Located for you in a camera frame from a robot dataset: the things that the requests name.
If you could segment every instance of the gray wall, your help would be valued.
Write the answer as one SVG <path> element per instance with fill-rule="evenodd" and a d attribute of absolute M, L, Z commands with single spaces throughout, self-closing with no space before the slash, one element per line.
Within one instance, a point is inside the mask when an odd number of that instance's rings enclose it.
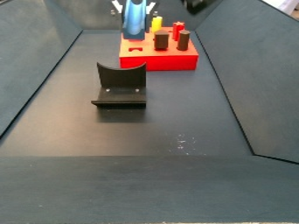
<path fill-rule="evenodd" d="M 79 34 L 52 0 L 2 4 L 0 136 Z"/>
<path fill-rule="evenodd" d="M 119 22 L 110 12 L 114 9 L 111 0 L 55 0 L 67 14 L 87 30 L 115 30 Z M 160 0 L 158 8 L 163 16 L 163 24 L 171 26 L 174 22 L 186 22 L 187 28 L 195 30 L 201 22 L 210 15 L 222 0 L 207 0 L 209 7 L 197 15 L 183 8 L 182 0 Z"/>
<path fill-rule="evenodd" d="M 258 0 L 226 0 L 197 29 L 258 155 L 299 162 L 299 23 Z"/>

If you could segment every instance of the red block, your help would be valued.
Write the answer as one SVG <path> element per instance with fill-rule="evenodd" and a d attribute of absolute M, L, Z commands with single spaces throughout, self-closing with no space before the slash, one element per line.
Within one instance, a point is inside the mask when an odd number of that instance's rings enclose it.
<path fill-rule="evenodd" d="M 170 33 L 172 27 L 164 27 Z M 147 33 L 144 40 L 128 40 L 122 38 L 119 61 L 122 68 L 138 67 L 146 63 L 147 71 L 195 70 L 199 54 L 190 40 L 187 51 L 176 49 L 178 42 L 170 38 L 168 48 L 164 51 L 155 50 L 155 34 Z"/>

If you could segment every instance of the black holder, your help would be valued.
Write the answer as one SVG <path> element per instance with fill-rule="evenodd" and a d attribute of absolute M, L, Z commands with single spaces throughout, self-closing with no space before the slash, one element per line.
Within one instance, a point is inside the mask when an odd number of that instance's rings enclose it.
<path fill-rule="evenodd" d="M 115 69 L 98 63 L 102 88 L 98 107 L 146 107 L 146 63 L 134 68 Z"/>

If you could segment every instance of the gray surface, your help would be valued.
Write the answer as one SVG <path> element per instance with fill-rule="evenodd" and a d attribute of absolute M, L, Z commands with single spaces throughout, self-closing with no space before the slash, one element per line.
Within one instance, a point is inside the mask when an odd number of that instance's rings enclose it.
<path fill-rule="evenodd" d="M 227 0 L 197 32 L 255 153 L 299 162 L 298 21 Z"/>
<path fill-rule="evenodd" d="M 3 157 L 2 223 L 298 222 L 299 166 L 261 157 Z"/>
<path fill-rule="evenodd" d="M 119 22 L 110 12 L 114 10 L 111 0 L 55 0 L 67 14 L 86 30 L 112 30 L 119 28 Z M 191 15 L 183 8 L 182 0 L 160 0 L 158 8 L 163 16 L 163 24 L 172 26 L 183 21 L 189 29 L 195 30 L 201 22 L 210 15 L 222 0 L 207 0 L 209 7 L 198 15 Z"/>
<path fill-rule="evenodd" d="M 0 136 L 80 34 L 51 0 L 0 7 Z"/>
<path fill-rule="evenodd" d="M 120 33 L 84 31 L 15 122 L 2 156 L 251 155 L 211 64 L 147 73 L 146 109 L 98 109 L 98 62 L 118 67 Z"/>

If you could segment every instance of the blue object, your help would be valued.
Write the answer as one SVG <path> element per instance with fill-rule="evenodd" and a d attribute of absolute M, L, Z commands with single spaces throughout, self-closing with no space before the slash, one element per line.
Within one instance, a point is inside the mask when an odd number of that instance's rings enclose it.
<path fill-rule="evenodd" d="M 126 1 L 123 34 L 124 39 L 146 39 L 146 0 L 142 3 Z"/>

